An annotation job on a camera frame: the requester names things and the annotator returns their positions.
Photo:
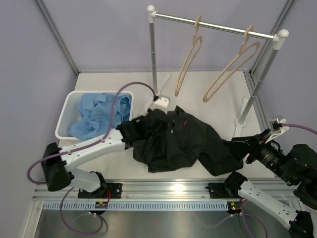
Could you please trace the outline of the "dark striped shirt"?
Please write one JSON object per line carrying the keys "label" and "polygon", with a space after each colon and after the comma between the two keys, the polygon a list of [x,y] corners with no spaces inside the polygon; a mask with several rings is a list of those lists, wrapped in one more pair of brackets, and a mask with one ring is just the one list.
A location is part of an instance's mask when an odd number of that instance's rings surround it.
{"label": "dark striped shirt", "polygon": [[182,108],[167,113],[155,109],[118,126],[133,158],[148,167],[148,172],[170,172],[189,168],[199,161],[213,176],[243,168],[209,124]]}

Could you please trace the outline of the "beige hanger with dark shirt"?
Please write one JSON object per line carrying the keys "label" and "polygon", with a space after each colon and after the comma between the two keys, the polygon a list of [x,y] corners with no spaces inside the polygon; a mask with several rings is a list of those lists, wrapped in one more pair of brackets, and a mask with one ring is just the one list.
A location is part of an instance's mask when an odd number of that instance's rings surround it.
{"label": "beige hanger with dark shirt", "polygon": [[184,79],[185,79],[185,76],[187,74],[187,71],[188,71],[192,61],[194,60],[194,58],[196,57],[196,55],[200,51],[200,48],[202,45],[203,36],[198,35],[200,21],[201,21],[201,16],[198,16],[196,18],[195,23],[194,23],[194,34],[193,34],[193,39],[192,39],[190,49],[185,57],[185,60],[183,61],[183,64],[181,66],[180,72],[179,72],[178,77],[177,77],[177,83],[176,83],[175,91],[174,91],[175,97],[177,97],[179,95],[182,84],[183,84]]}

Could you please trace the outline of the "beige plastic hanger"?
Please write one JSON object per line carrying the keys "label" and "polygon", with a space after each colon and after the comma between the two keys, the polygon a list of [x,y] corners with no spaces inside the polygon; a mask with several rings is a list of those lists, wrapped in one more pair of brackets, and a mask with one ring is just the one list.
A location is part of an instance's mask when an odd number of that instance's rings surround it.
{"label": "beige plastic hanger", "polygon": [[203,102],[207,103],[237,70],[239,70],[256,55],[261,43],[259,40],[249,43],[250,36],[248,35],[252,30],[254,30],[254,27],[255,26],[251,24],[246,29],[246,32],[242,37],[243,42],[237,55],[227,64],[227,66],[221,71],[221,73],[214,79],[212,84],[206,90],[203,95]]}

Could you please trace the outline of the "light blue shirt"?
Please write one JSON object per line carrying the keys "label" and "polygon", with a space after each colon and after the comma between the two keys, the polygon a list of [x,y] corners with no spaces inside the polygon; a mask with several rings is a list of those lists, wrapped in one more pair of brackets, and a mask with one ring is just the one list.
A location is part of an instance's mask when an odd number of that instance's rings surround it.
{"label": "light blue shirt", "polygon": [[115,128],[129,121],[132,97],[121,93],[85,93],[77,105],[80,119],[70,126],[69,135],[86,141],[103,135],[109,127]]}

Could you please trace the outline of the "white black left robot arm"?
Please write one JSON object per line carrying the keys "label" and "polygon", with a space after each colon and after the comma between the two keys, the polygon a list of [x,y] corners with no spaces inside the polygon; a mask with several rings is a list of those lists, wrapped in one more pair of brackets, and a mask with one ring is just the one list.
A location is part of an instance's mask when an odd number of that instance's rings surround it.
{"label": "white black left robot arm", "polygon": [[89,197],[105,195],[107,184],[100,172],[87,172],[78,167],[103,155],[124,151],[132,135],[134,121],[127,121],[111,129],[106,135],[66,147],[49,144],[41,162],[48,191],[60,191],[69,186],[83,190]]}

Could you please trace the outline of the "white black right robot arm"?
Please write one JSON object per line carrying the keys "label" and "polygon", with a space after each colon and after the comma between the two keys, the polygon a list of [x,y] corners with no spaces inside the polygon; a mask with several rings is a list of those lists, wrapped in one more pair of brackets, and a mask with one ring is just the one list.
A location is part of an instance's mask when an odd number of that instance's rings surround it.
{"label": "white black right robot arm", "polygon": [[228,196],[242,197],[274,217],[293,238],[315,238],[317,236],[317,154],[306,144],[297,144],[284,155],[275,138],[282,132],[266,129],[260,134],[233,137],[225,147],[240,161],[251,164],[260,162],[283,180],[295,186],[293,194],[308,208],[296,210],[274,199],[258,189],[239,172],[232,172],[224,182]]}

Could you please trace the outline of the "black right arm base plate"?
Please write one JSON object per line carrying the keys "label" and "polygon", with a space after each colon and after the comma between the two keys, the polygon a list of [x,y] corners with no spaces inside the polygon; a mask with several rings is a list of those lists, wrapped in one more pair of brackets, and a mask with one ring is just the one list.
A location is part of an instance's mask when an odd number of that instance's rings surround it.
{"label": "black right arm base plate", "polygon": [[210,198],[239,198],[238,195],[228,193],[223,182],[210,182],[205,189],[208,190]]}

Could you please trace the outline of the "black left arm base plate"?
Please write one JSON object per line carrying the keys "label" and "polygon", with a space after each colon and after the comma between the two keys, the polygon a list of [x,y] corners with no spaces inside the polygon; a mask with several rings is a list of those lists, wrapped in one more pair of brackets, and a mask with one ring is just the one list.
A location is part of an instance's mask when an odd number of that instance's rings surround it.
{"label": "black left arm base plate", "polygon": [[122,194],[122,184],[118,182],[106,182],[94,192],[87,192],[83,189],[79,190],[78,198],[80,199],[120,199]]}

